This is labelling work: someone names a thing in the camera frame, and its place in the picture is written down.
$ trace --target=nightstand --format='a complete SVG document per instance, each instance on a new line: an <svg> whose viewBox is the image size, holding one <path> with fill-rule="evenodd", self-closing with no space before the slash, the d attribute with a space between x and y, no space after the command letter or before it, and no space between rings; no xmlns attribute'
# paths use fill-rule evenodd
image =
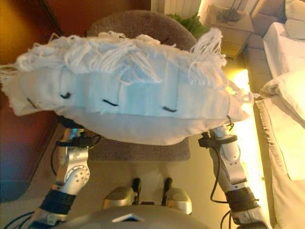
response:
<svg viewBox="0 0 305 229"><path fill-rule="evenodd" d="M236 58L243 50L245 44L254 32L251 18L248 12L238 12L241 19L237 22L220 22L216 15L225 8L211 5L208 8L204 24L209 27L217 27L223 34L221 51L229 57Z"/></svg>

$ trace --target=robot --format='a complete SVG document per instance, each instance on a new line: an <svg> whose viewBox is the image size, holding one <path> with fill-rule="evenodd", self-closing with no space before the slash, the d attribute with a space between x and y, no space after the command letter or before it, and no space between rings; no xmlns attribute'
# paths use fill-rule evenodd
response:
<svg viewBox="0 0 305 229"><path fill-rule="evenodd" d="M150 202L139 204L141 181L136 178L132 187L118 187L108 194L103 202L103 210L65 222L77 194L89 180L88 149L93 143L92 138L84 135L83 126L66 118L60 119L60 122L66 130L58 143L60 166L56 180L32 215L27 228L208 228L190 216L190 198L182 189L173 188L170 178L164 185L161 206ZM202 136L199 145L211 148L214 174L225 193L234 223L239 225L239 229L271 229L247 184L240 163L237 136L229 134L227 125L202 133Z"/></svg>

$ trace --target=gray chair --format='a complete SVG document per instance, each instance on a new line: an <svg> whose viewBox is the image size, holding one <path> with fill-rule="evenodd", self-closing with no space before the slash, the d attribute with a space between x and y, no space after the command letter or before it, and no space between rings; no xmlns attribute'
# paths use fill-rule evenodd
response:
<svg viewBox="0 0 305 229"><path fill-rule="evenodd" d="M87 36L97 36L104 31L121 32L128 38L146 34L163 44L176 44L177 48L186 51L196 43L192 34L171 17L146 10L124 11L102 18L91 25Z"/></svg>
<svg viewBox="0 0 305 229"><path fill-rule="evenodd" d="M176 20L146 10L124 11L102 18L91 25L87 30L87 36L97 36L100 32L108 31L124 33L128 38L146 34L163 44L176 44L177 48L186 51L197 42L193 35ZM89 154L89 159L96 161L184 161L189 158L188 139L172 146L150 146L118 142L102 137Z"/></svg>

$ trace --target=black stitch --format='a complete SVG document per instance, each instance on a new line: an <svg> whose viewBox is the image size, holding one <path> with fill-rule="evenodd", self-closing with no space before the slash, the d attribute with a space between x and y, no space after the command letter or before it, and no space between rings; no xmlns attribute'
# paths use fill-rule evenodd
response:
<svg viewBox="0 0 305 229"><path fill-rule="evenodd" d="M105 100L105 99L103 99L103 102L108 103L108 104L110 104L112 106L118 106L118 104L113 104L113 103L111 103L111 102L109 102L108 100Z"/></svg>
<svg viewBox="0 0 305 229"><path fill-rule="evenodd" d="M177 111L177 110L172 110L172 109L170 109L166 106L162 107L162 109L165 110L165 111L169 111L169 112L176 112Z"/></svg>
<svg viewBox="0 0 305 229"><path fill-rule="evenodd" d="M27 98L27 100L30 102L30 104L31 104L34 108L37 109L37 106L35 106L35 104L34 104L29 98Z"/></svg>
<svg viewBox="0 0 305 229"><path fill-rule="evenodd" d="M67 92L65 95L62 95L62 94L61 94L61 97L62 97L63 99L69 99L71 95L72 95L72 94L71 94L70 92Z"/></svg>
<svg viewBox="0 0 305 229"><path fill-rule="evenodd" d="M167 42L169 40L169 38L166 38L164 41L160 42L160 44L164 44L165 42Z"/></svg>

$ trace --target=pillowcase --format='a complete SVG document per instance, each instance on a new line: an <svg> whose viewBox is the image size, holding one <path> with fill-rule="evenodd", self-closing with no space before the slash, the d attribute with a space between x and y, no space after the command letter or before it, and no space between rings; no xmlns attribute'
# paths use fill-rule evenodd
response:
<svg viewBox="0 0 305 229"><path fill-rule="evenodd" d="M288 19L285 23L285 29L290 38L305 40L305 21Z"/></svg>
<svg viewBox="0 0 305 229"><path fill-rule="evenodd" d="M286 106L305 122L305 70L282 74L261 89L267 94L278 94Z"/></svg>
<svg viewBox="0 0 305 229"><path fill-rule="evenodd" d="M287 34L293 39L305 39L305 2L286 0L285 3Z"/></svg>
<svg viewBox="0 0 305 229"><path fill-rule="evenodd" d="M190 52L145 35L122 37L60 37L1 66L14 113L54 110L107 138L148 145L248 117L242 105L253 96L222 71L220 30L212 28Z"/></svg>

